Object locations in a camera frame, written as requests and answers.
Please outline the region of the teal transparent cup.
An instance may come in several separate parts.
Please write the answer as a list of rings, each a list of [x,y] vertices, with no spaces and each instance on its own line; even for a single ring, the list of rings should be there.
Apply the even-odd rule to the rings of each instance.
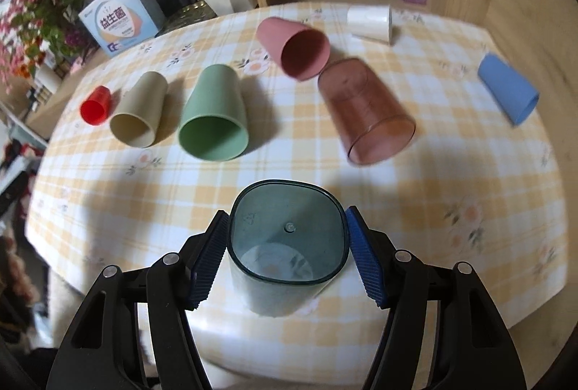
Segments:
[[[345,212],[328,191],[294,180],[246,187],[230,213],[227,251],[232,281],[262,317],[297,312],[345,266]]]

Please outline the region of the beige cup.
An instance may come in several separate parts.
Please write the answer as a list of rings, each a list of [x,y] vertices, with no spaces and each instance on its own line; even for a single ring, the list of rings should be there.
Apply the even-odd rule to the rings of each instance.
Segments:
[[[161,121],[168,82],[158,72],[144,73],[121,98],[110,119],[112,135],[130,147],[153,144]]]

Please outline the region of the red plastic cup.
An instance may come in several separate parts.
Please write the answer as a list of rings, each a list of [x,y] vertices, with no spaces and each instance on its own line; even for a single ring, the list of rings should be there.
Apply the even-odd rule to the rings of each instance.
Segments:
[[[97,86],[80,105],[80,117],[91,126],[104,123],[109,116],[112,94],[106,86]]]

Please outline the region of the brown transparent cup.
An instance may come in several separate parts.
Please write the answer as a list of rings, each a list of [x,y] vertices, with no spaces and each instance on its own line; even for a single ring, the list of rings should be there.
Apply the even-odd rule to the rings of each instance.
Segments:
[[[327,66],[318,77],[318,89],[354,165],[373,165],[395,156],[417,131],[417,123],[397,96],[359,58]]]

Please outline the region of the green cup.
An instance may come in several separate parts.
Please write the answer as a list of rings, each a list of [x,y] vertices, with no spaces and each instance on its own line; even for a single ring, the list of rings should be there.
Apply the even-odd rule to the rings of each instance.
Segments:
[[[240,156],[250,136],[240,79],[231,67],[205,68],[181,114],[178,143],[189,155],[221,162]]]

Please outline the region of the blue cup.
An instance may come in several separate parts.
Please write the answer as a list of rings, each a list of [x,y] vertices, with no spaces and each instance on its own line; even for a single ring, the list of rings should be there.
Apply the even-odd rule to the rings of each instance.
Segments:
[[[477,74],[512,126],[524,123],[536,108],[539,91],[498,55],[487,53]]]

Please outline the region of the white cup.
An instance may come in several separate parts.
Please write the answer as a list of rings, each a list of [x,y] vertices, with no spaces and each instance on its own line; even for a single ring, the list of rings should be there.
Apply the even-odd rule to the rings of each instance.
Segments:
[[[389,5],[352,5],[347,12],[347,27],[354,36],[391,44],[392,9]]]

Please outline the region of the pink cup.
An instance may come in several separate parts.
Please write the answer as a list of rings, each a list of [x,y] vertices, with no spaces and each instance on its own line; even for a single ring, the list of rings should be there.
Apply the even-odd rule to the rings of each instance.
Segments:
[[[271,60],[288,77],[298,81],[317,76],[331,54],[329,39],[323,32],[279,17],[260,22],[257,39]]]

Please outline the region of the yellow plaid tablecloth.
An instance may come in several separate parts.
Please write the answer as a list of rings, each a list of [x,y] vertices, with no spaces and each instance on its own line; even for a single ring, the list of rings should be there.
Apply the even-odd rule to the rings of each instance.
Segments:
[[[126,51],[88,73],[63,112],[32,193],[26,234],[68,284],[90,288],[109,264],[146,267],[203,231],[217,210],[258,180],[316,184],[429,264],[467,261],[507,325],[563,289],[568,227],[562,180],[538,115],[508,123],[480,82],[496,50],[481,28],[397,11],[392,46],[346,28],[341,4],[300,3],[199,23]],[[256,39],[269,16],[313,26],[338,56],[366,62],[417,122],[411,145],[370,167],[348,162],[315,81],[298,83],[268,60]],[[210,163],[179,146],[181,108],[200,73],[233,68],[243,83],[251,145]],[[168,81],[156,143],[131,148],[107,125],[80,118],[97,86],[129,91],[148,71]]]

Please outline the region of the white probiotic box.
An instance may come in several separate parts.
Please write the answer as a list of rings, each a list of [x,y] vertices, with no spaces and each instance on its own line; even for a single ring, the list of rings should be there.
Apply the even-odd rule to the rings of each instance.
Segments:
[[[104,53],[114,57],[152,38],[165,14],[157,0],[93,0],[79,19]]]

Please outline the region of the gold patterned tray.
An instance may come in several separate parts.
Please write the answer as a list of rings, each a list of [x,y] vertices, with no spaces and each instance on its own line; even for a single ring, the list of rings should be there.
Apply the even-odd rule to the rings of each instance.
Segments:
[[[185,28],[195,23],[216,18],[216,13],[205,0],[198,0],[189,4],[168,18],[167,22],[156,33],[156,38],[172,31]]]

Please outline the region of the pink cherry blossom arrangement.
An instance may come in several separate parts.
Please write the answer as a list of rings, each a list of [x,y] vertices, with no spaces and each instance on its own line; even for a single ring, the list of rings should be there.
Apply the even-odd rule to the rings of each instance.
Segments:
[[[85,57],[93,46],[80,11],[87,0],[1,0],[1,85],[30,80],[52,55],[58,63]]]

